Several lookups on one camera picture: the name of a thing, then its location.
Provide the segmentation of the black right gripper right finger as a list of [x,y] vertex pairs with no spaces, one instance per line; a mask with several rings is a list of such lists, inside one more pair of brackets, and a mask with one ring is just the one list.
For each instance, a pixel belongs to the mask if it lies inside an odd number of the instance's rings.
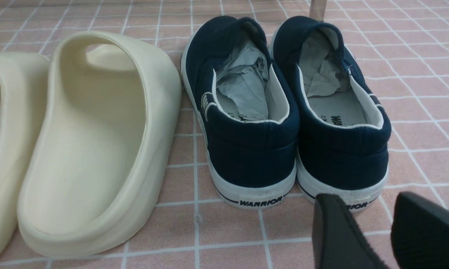
[[401,192],[391,245],[401,269],[449,269],[449,210],[413,192]]

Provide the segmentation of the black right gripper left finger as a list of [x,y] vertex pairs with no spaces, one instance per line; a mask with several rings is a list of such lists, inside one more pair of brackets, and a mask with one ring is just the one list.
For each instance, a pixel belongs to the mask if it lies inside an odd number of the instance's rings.
[[388,268],[337,195],[316,196],[312,242],[316,269]]

